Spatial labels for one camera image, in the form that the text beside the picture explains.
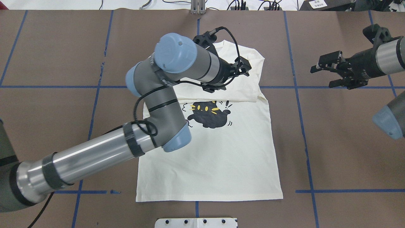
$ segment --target light blue cap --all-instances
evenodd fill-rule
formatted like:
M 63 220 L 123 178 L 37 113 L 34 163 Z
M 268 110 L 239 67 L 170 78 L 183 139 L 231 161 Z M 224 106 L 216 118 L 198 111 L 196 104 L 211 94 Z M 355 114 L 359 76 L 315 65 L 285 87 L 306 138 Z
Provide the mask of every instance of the light blue cap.
M 125 84 L 127 85 L 127 88 L 131 93 L 137 97 L 141 97 L 139 92 L 136 90 L 135 87 L 135 82 L 134 82 L 134 73 L 135 73 L 135 68 L 138 66 L 138 64 L 141 62 L 138 62 L 135 66 L 133 66 L 125 75 Z
M 165 72 L 184 72 L 194 64 L 196 59 L 196 44 L 188 37 L 168 33 L 156 44 L 155 62 Z
M 165 145 L 162 146 L 165 152 L 172 152 L 180 149 L 181 147 L 189 144 L 191 142 L 191 133 L 188 128 L 188 124 L 184 127 Z
M 384 106 L 373 116 L 373 122 L 393 139 L 403 136 L 401 127 L 388 106 Z

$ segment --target silver metal tube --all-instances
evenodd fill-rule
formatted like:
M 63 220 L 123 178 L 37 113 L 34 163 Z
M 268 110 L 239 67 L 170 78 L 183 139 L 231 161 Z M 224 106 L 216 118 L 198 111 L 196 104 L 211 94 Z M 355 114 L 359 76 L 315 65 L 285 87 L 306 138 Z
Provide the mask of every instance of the silver metal tube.
M 136 142 L 145 153 L 155 146 L 151 137 L 137 125 L 132 125 Z M 58 176 L 66 183 L 75 183 L 113 165 L 134 158 L 122 128 L 74 146 L 53 156 Z M 34 203 L 41 202 L 53 192 L 43 174 L 43 159 L 25 161 L 17 170 L 17 185 L 23 196 Z
M 397 52 L 398 42 L 400 42 L 399 52 Z M 382 72 L 384 72 L 384 74 L 393 74 L 405 71 L 400 63 L 400 58 L 402 58 L 401 56 L 405 56 L 405 39 L 397 39 L 382 44 L 378 47 L 376 53 L 378 67 Z

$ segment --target cartoon print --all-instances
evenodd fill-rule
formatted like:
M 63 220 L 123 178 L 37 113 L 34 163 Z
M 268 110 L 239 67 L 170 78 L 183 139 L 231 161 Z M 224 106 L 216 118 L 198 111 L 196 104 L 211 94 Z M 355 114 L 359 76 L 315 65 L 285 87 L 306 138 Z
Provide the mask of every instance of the cartoon print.
M 203 127 L 205 128 L 217 128 L 217 127 L 223 127 L 227 124 L 228 122 L 228 115 L 230 114 L 230 110 L 227 108 L 232 106 L 229 105 L 229 101 L 226 102 L 226 109 L 224 111 L 220 110 L 220 108 L 217 107 L 217 101 L 208 101 L 208 102 L 194 102 L 191 105 L 191 110 L 193 111 L 193 114 L 189 115 L 187 117 L 187 120 L 195 120 L 198 123 L 201 123 Z

